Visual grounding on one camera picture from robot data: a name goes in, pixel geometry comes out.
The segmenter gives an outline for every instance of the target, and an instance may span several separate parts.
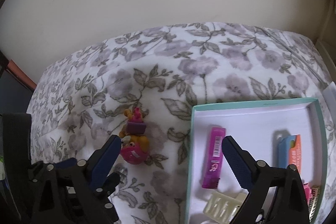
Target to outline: red object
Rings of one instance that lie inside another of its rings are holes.
[[[140,112],[140,108],[136,107],[133,111],[133,117],[132,120],[130,120],[130,122],[143,122],[142,118],[141,118],[141,112]]]
[[[135,146],[122,148],[120,154],[125,161],[134,165],[144,162],[148,157],[148,153],[144,153],[138,143]]]

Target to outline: barcode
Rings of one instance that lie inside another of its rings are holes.
[[[221,156],[221,145],[222,145],[222,137],[221,136],[216,136],[215,137],[215,145],[213,148],[213,157],[219,158]]]

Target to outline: blue gripper pad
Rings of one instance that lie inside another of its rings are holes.
[[[247,151],[242,150],[236,141],[232,138],[232,136],[226,136],[223,138],[222,152],[226,161],[229,163],[236,179],[238,180],[240,187],[250,192],[254,185],[252,180],[252,171],[242,156],[249,156],[252,159],[253,157]]]
[[[88,162],[92,158],[96,163],[90,172],[90,189],[95,190],[103,186],[112,165],[119,156],[120,150],[121,139],[116,135],[112,135],[101,149],[96,150],[92,154]]]

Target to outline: pink lighter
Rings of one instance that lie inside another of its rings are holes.
[[[217,189],[218,187],[223,161],[222,140],[225,137],[225,133],[225,128],[213,127],[211,129],[202,188]]]

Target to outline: teal box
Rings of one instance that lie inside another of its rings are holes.
[[[203,209],[211,196],[211,190],[201,188],[200,184],[207,138],[213,126],[226,128],[226,135],[232,135],[242,149],[249,151],[256,160],[265,160],[270,166],[278,165],[277,159],[274,159],[274,155],[277,155],[274,150],[279,142],[279,139],[274,138],[276,134],[300,134],[303,162],[301,178],[305,182],[320,185],[320,196],[323,196],[328,156],[325,125],[317,98],[197,105],[193,107],[191,118],[185,224],[200,224],[208,220],[203,215]],[[224,160],[218,191],[235,198],[239,193],[236,184],[238,182]]]

